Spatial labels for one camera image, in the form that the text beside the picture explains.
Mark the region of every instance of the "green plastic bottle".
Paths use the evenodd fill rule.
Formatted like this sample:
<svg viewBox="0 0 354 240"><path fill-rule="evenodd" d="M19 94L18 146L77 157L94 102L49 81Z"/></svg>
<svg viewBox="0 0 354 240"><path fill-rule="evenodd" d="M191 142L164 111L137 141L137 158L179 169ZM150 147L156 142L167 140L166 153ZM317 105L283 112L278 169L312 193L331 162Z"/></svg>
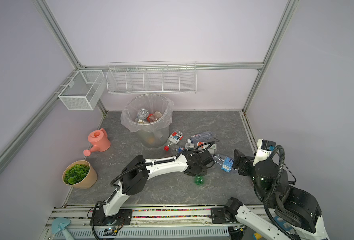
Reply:
<svg viewBox="0 0 354 240"><path fill-rule="evenodd" d="M197 184L197 185L203 185L203 176L196 176L194 178L194 183Z"/></svg>

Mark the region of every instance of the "transparent trash bin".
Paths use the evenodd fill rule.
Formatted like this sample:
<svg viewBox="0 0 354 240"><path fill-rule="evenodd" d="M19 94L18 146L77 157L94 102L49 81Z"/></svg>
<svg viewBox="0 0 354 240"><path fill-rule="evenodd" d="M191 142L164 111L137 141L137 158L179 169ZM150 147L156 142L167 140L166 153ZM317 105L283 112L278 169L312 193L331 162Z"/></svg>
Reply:
<svg viewBox="0 0 354 240"><path fill-rule="evenodd" d="M131 132L136 132L141 143L149 148L163 146L169 137L169 125L173 118L173 101L159 94L144 94L131 100L122 111L121 123ZM141 108L150 113L159 111L162 117L151 123L134 122Z"/></svg>

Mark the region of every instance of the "green plant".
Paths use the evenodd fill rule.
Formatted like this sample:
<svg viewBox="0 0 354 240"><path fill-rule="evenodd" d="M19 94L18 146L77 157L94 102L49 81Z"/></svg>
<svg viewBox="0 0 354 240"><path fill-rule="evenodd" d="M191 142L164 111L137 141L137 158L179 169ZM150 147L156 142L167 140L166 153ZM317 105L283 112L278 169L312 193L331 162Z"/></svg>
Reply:
<svg viewBox="0 0 354 240"><path fill-rule="evenodd" d="M65 172L64 182L66 184L76 184L82 181L89 173L90 167L84 164L76 164Z"/></svg>

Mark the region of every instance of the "wire shelf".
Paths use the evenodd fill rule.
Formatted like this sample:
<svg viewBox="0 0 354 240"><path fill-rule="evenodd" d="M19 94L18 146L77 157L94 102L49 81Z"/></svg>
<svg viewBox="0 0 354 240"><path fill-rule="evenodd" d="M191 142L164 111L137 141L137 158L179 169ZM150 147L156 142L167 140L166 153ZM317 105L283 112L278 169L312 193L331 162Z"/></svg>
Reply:
<svg viewBox="0 0 354 240"><path fill-rule="evenodd" d="M195 93L197 74L194 64L109 66L107 91L131 93Z"/></svg>
<svg viewBox="0 0 354 240"><path fill-rule="evenodd" d="M58 97L69 110L93 110L106 88L100 70L78 70Z"/></svg>

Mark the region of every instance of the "pink watering can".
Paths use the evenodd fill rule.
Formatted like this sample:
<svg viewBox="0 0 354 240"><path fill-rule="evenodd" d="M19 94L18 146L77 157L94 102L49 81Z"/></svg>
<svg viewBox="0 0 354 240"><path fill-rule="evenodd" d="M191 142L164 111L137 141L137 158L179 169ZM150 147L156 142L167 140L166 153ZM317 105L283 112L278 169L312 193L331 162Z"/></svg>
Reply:
<svg viewBox="0 0 354 240"><path fill-rule="evenodd" d="M83 151L83 154L87 157L90 156L92 152L103 152L110 147L110 141L107 139L107 133L103 128L90 133L87 139L91 144L93 144L93 147L90 150L86 149Z"/></svg>

